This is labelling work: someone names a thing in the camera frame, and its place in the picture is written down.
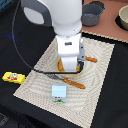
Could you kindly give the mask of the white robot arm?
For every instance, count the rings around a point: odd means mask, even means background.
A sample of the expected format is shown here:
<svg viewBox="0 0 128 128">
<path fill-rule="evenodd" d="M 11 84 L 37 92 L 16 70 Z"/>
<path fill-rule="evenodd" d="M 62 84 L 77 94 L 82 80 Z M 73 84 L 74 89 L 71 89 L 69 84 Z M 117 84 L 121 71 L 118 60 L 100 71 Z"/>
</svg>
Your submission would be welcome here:
<svg viewBox="0 0 128 128">
<path fill-rule="evenodd" d="M 81 41 L 82 0 L 21 0 L 29 21 L 52 26 L 64 70 L 75 72 Z"/>
</svg>

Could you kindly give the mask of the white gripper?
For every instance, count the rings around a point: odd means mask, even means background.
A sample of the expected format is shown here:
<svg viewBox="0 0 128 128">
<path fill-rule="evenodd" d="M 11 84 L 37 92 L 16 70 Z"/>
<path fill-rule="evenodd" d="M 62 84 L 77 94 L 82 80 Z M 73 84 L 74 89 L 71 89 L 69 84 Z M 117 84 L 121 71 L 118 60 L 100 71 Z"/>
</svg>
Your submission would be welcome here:
<svg viewBox="0 0 128 128">
<path fill-rule="evenodd" d="M 85 50 L 81 34 L 70 37 L 56 36 L 58 54 L 65 72 L 75 72 L 78 62 L 85 61 Z"/>
</svg>

